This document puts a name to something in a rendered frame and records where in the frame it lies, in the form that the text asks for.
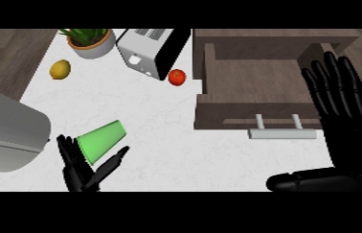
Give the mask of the yellow lemon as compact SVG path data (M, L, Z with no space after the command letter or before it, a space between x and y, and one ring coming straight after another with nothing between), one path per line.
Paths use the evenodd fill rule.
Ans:
M64 80L72 73L72 63L69 60L60 60L51 67L49 74L55 80Z

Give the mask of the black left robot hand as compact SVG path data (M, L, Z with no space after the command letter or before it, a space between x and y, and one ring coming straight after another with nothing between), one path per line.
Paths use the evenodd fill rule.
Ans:
M69 191L100 192L101 182L119 168L131 147L123 147L117 154L101 165L98 170L94 170L85 160L79 141L72 137L60 135L57 137L57 143L66 164L63 174Z

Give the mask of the silver toaster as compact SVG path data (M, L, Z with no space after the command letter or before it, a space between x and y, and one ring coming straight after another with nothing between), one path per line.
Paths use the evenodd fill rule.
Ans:
M165 81L190 37L190 29L128 29L116 41L126 65Z

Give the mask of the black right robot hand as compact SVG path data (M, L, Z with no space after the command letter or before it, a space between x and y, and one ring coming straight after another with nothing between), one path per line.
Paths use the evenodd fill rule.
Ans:
M302 69L333 166L273 175L273 192L362 193L362 80L348 57L324 53L324 62Z

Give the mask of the green cup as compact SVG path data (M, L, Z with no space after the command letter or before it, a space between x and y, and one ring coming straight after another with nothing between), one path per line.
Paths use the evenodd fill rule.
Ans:
M80 149L91 165L98 162L126 134L125 126L120 120L116 120L77 137Z

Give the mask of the red tomato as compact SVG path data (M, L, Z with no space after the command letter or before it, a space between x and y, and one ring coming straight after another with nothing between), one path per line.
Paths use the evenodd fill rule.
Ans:
M169 82L175 86L181 86L185 83L187 74L181 69L175 69L169 74Z

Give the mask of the wooden drawer front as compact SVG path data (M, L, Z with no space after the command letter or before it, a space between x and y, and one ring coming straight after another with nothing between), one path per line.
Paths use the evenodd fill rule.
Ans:
M267 128L295 128L292 115L298 114L304 128L321 129L320 116L309 97L302 101L286 95L221 95L200 94L196 107L196 129L258 128L256 115L264 117Z

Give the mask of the wooden cabinet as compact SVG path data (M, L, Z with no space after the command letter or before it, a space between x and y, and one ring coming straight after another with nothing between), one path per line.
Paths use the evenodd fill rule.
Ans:
M315 43L330 44L340 53L360 36L357 29L194 29L194 79L203 79L208 44L218 59L296 59Z

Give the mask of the open wooden drawer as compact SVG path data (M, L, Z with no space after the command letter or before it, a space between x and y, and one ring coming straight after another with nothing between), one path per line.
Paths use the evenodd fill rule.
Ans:
M212 43L205 47L205 89L216 95L308 94L302 69L323 54L336 52L332 43L314 43L293 59L218 59Z

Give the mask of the potted green plant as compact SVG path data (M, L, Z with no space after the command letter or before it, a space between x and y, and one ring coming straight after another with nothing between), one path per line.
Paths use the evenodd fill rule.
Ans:
M113 29L60 29L60 33L67 36L69 45L82 58L101 58L116 47Z

